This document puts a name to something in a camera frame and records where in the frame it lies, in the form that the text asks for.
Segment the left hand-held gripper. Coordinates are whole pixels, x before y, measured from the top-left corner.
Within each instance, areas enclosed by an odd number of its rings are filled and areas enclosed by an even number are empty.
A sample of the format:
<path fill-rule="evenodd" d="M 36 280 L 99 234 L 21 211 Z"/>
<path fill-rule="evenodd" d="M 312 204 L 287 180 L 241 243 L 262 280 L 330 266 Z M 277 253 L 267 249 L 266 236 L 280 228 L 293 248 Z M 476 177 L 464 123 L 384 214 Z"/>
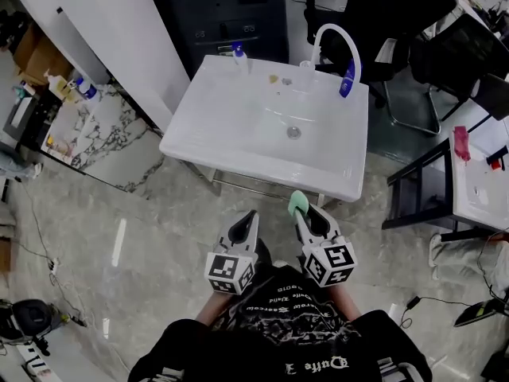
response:
<path fill-rule="evenodd" d="M 255 210 L 237 212 L 225 221 L 204 269 L 204 277 L 214 291 L 241 295 L 247 289 L 258 261 L 258 227 L 259 214 Z"/>

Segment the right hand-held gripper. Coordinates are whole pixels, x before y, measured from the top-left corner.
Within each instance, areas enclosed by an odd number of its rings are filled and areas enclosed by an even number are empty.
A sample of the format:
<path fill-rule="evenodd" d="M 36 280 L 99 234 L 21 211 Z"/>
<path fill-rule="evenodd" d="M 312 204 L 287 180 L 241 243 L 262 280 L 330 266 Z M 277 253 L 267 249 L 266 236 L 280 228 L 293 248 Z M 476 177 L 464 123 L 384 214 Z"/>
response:
<path fill-rule="evenodd" d="M 310 205 L 309 215 L 295 212 L 295 220 L 304 245 L 304 269 L 310 278 L 321 288 L 345 282 L 357 267 L 358 259 L 352 244 L 340 236 L 334 218 L 322 208 Z"/>

